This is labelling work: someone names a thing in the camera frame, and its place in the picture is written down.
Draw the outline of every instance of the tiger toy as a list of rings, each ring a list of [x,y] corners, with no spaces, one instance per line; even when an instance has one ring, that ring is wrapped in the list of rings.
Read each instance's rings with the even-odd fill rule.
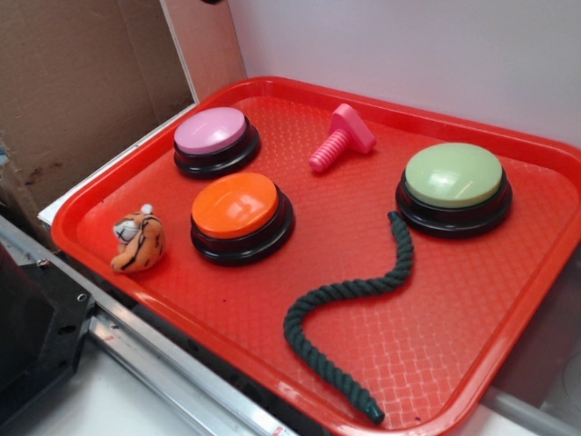
[[[163,255],[165,233],[162,222],[145,204],[140,212],[129,213],[113,226],[119,240],[119,254],[111,261],[118,273],[136,273],[154,266]]]

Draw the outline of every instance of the rope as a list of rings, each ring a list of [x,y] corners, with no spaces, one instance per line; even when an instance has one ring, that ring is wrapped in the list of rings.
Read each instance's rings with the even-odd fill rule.
[[[398,244],[397,259],[393,270],[383,277],[321,286],[300,297],[287,312],[284,319],[284,337],[301,357],[325,382],[338,389],[349,402],[363,412],[375,425],[380,425],[385,412],[371,397],[368,390],[353,380],[351,375],[337,368],[305,336],[302,322],[308,313],[328,302],[349,300],[359,297],[381,295],[395,291],[411,274],[414,247],[408,227],[398,213],[388,213],[391,232]]]

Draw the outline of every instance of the black machine part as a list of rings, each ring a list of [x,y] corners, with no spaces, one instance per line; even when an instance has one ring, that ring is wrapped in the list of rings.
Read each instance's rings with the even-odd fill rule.
[[[0,243],[0,432],[75,373],[93,305],[58,268],[18,266]]]

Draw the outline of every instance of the red tray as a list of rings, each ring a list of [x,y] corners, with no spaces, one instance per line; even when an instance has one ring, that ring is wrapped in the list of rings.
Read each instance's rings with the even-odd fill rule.
[[[346,152],[323,174],[307,161],[330,115],[351,104],[376,135],[370,155]],[[178,173],[173,132],[193,113],[242,110],[263,147],[244,171],[269,176],[297,226],[272,257],[240,268],[205,262],[190,241],[190,209],[208,184]],[[322,284],[390,270],[386,213],[409,158],[442,142],[496,154],[514,190],[495,231],[464,241],[412,232],[416,262],[391,295],[329,304],[307,336],[368,388],[386,411],[374,427],[297,358],[284,341],[288,308]],[[155,135],[83,188],[57,214],[57,245],[136,301],[335,434],[440,434],[477,404],[580,239],[581,152],[507,130],[281,78],[234,84]],[[152,203],[168,237],[148,272],[113,273],[112,225]]]

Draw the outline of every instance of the button top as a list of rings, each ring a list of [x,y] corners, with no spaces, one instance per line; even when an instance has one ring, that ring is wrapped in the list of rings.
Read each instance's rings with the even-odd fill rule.
[[[485,202],[498,190],[502,165],[488,150],[463,143],[431,146],[406,167],[406,184],[423,203],[457,209]]]
[[[244,114],[233,107],[215,107],[185,120],[173,140],[186,154],[210,154],[232,145],[246,131]]]
[[[257,173],[227,175],[209,184],[192,205],[200,231],[217,239],[233,239],[259,230],[276,213],[276,185]]]

